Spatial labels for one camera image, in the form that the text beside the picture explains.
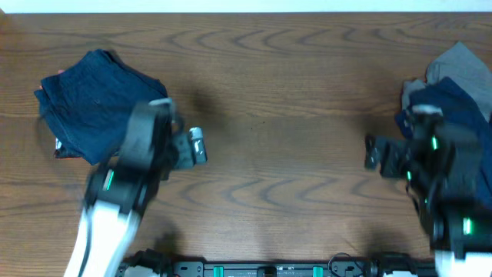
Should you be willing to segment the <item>dark blue denim shorts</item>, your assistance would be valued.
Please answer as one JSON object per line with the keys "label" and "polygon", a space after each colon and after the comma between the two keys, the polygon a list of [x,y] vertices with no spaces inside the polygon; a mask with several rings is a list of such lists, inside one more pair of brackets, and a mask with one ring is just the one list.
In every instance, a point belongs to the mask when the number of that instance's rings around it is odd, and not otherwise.
{"label": "dark blue denim shorts", "polygon": [[102,49],[89,51],[63,73],[42,79],[35,91],[39,114],[55,138],[90,165],[118,151],[136,104],[167,96],[159,80]]}

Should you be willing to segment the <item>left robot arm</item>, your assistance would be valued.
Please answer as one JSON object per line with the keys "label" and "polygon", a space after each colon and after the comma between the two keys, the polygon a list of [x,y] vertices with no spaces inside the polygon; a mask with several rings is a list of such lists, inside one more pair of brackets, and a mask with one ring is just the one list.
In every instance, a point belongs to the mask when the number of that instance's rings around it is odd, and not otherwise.
{"label": "left robot arm", "polygon": [[201,128],[185,130],[175,103],[162,98],[138,103],[115,162],[101,162],[87,179],[75,247],[66,276],[168,275],[150,252],[122,261],[149,202],[170,172],[208,160]]}

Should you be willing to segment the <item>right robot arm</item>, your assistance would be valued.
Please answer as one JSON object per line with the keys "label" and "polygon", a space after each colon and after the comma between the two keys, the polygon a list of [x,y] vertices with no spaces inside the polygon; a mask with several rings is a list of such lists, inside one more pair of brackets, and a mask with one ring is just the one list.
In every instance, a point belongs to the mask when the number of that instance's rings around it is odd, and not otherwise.
{"label": "right robot arm", "polygon": [[366,169],[406,180],[438,276],[491,274],[491,210],[476,197],[479,138],[439,114],[411,116],[407,139],[367,135]]}

